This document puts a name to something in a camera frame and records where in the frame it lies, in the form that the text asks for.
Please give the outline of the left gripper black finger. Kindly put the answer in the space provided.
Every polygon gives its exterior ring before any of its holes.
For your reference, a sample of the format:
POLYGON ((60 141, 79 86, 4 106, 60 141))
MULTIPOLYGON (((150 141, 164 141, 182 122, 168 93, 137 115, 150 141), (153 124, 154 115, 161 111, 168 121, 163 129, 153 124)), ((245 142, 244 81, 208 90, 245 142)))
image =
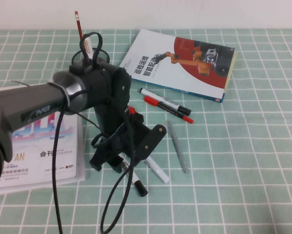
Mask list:
POLYGON ((114 158, 111 160, 110 166, 117 173, 122 173, 122 162, 123 162, 122 158, 114 158))
POLYGON ((90 165, 96 171, 100 171, 104 163, 105 163, 104 155, 103 153, 100 152, 95 152, 93 157, 90 159, 90 165))

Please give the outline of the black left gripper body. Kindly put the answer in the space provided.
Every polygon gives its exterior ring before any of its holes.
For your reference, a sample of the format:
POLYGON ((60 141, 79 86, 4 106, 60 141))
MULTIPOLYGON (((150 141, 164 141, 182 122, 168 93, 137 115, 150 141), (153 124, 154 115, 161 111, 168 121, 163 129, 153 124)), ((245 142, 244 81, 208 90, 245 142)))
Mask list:
MULTIPOLYGON (((130 125, 133 129, 134 149, 137 150, 144 140, 144 117, 140 113, 129 114, 130 125)), ((93 148, 96 152, 103 153, 105 161, 120 158, 120 153, 125 153, 131 157, 131 144, 129 132, 125 123, 122 123, 111 133, 99 133, 93 139, 93 148)))

